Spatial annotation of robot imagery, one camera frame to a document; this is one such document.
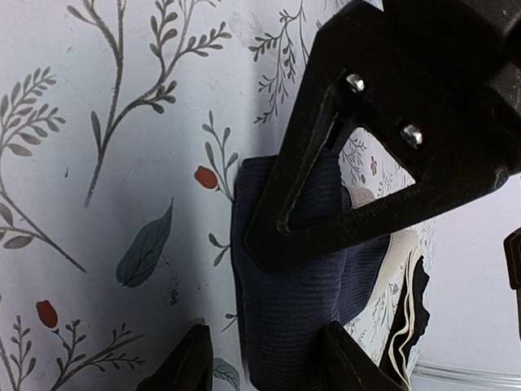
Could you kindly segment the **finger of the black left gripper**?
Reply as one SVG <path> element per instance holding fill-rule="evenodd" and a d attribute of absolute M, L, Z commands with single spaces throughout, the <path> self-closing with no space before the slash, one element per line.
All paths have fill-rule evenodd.
<path fill-rule="evenodd" d="M 520 114 L 441 72 L 382 11 L 314 38 L 282 145 L 247 225 L 271 273 L 487 196 L 520 171 Z"/>

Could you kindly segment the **navy blue underwear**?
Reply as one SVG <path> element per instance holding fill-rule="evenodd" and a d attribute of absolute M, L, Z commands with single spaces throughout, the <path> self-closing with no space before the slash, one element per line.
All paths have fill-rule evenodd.
<path fill-rule="evenodd" d="M 231 260 L 243 307 L 243 357 L 258 390 L 320 390 L 319 332 L 364 310 L 390 238 L 266 274 L 247 253 L 243 237 L 274 162 L 272 156 L 244 160 L 234 184 Z"/>

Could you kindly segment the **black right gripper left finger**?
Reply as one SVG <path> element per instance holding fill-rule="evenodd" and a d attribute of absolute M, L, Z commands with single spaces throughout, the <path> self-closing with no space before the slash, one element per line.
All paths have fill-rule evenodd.
<path fill-rule="evenodd" d="M 137 391 L 210 391 L 213 348 L 209 326 L 194 325 Z"/>

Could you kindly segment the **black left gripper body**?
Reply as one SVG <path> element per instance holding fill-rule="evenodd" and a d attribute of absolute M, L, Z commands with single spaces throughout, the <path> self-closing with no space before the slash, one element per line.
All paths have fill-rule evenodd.
<path fill-rule="evenodd" d="M 384 1 L 383 9 L 426 61 L 492 88 L 520 114 L 519 1 Z"/>

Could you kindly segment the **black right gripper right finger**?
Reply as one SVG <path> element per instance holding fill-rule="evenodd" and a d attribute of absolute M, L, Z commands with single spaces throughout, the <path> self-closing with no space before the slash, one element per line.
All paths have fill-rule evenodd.
<path fill-rule="evenodd" d="M 323 327 L 319 339 L 322 390 L 405 390 L 379 369 L 340 323 Z"/>

